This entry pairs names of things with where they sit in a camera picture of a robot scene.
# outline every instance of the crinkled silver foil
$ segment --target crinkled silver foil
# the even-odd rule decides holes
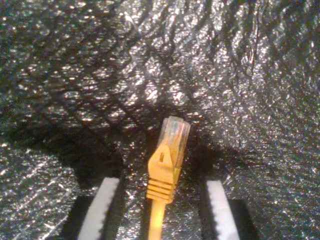
[[[57,235],[76,196],[120,175],[117,239],[139,239],[169,115],[191,132],[163,239],[201,238],[203,178],[262,239],[317,239],[318,1],[0,4],[1,239]]]

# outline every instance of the reflective insulation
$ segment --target reflective insulation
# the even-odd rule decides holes
[[[140,239],[170,115],[191,131],[164,240],[201,239],[204,179],[245,200],[261,239],[318,239],[319,1],[0,6],[0,239],[55,238],[75,198],[114,176],[116,239]]]

